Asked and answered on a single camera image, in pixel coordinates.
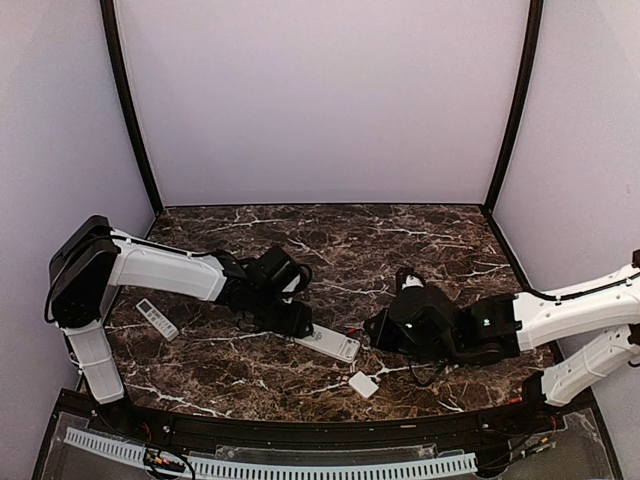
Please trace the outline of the white battery cover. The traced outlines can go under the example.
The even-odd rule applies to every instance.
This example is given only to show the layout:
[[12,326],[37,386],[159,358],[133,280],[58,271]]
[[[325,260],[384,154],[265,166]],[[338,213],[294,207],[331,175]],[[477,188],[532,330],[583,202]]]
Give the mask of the white battery cover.
[[364,399],[369,399],[379,390],[377,383],[362,371],[350,377],[348,385]]

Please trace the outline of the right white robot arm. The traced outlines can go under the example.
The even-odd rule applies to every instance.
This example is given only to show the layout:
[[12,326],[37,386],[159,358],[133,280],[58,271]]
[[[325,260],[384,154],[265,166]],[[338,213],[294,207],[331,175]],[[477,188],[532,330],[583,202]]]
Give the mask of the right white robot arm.
[[447,365],[486,366],[543,344],[597,331],[572,356],[531,375],[523,402],[510,413],[521,434],[534,432],[550,407],[569,404],[583,390],[639,358],[639,255],[597,278],[540,292],[485,297],[461,308],[411,268],[396,274],[390,305],[366,320],[373,347]]

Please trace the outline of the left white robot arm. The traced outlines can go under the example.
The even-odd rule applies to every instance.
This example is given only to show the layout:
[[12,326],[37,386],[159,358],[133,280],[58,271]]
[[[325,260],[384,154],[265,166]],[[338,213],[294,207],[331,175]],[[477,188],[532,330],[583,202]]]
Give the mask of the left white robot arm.
[[101,324],[111,287],[133,286],[180,294],[248,314],[266,331],[293,338],[312,334],[312,310],[296,300],[311,269],[274,246],[257,258],[191,252],[130,236],[106,217],[89,217],[49,263],[44,319],[62,330],[101,417],[120,436],[141,427]]

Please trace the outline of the white remote green buttons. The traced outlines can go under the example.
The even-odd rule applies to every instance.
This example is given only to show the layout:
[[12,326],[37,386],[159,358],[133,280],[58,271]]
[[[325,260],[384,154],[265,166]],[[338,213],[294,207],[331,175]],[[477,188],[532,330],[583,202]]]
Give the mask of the white remote green buttons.
[[313,325],[310,335],[295,338],[294,342],[348,364],[355,360],[361,347],[358,340],[317,324]]

